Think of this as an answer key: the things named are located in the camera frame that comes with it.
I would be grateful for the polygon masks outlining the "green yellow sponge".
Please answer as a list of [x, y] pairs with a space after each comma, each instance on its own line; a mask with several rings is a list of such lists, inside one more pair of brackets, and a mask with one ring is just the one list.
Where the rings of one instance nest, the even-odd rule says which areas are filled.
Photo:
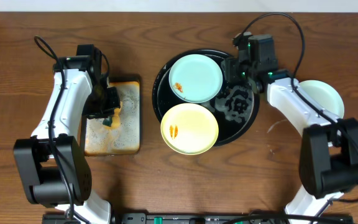
[[121, 125], [120, 113], [123, 103], [120, 102], [120, 107], [114, 109], [114, 114], [103, 120], [103, 125], [106, 129], [117, 129]]

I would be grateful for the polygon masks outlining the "light blue plate top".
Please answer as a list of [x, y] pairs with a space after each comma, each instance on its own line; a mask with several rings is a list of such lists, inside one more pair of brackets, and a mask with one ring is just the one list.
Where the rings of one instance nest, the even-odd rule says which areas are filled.
[[211, 58], [190, 54], [179, 58], [168, 74], [170, 88], [189, 103], [204, 103], [214, 98], [223, 85], [223, 73]]

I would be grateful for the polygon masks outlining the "light blue plate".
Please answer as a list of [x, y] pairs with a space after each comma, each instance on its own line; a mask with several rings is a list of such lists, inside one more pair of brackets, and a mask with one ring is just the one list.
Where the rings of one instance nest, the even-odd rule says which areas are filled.
[[340, 118], [344, 117], [344, 103], [340, 94], [330, 85], [319, 80], [306, 80], [299, 86], [324, 109]]
[[211, 58], [190, 54], [179, 58], [168, 74], [170, 88], [189, 103], [204, 103], [214, 98], [223, 85], [223, 73]]

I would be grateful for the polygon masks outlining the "yellow plate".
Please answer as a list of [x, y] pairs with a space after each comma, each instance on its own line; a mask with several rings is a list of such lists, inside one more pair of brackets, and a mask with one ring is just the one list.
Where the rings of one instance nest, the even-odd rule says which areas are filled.
[[160, 123], [165, 143], [174, 151], [197, 155], [212, 148], [219, 135], [216, 118], [205, 107], [182, 103], [170, 108]]

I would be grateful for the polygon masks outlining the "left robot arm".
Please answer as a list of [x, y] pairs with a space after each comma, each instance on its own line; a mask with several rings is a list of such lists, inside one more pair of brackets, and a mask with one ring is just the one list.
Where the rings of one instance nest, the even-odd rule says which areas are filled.
[[41, 122], [13, 153], [30, 203], [59, 208], [62, 223], [110, 223], [110, 204], [92, 191], [90, 167], [77, 140], [83, 118], [112, 123], [119, 108], [117, 90], [102, 73], [105, 55], [60, 58], [55, 83]]

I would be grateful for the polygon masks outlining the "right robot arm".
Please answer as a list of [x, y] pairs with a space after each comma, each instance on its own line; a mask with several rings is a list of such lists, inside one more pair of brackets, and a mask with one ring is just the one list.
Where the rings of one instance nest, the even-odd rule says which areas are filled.
[[358, 185], [358, 121], [341, 119], [312, 99], [293, 74], [278, 69], [272, 52], [255, 56], [241, 50], [221, 66], [228, 82], [265, 94], [301, 134], [302, 186], [285, 207], [286, 221], [317, 223], [333, 202], [344, 202], [343, 195]]

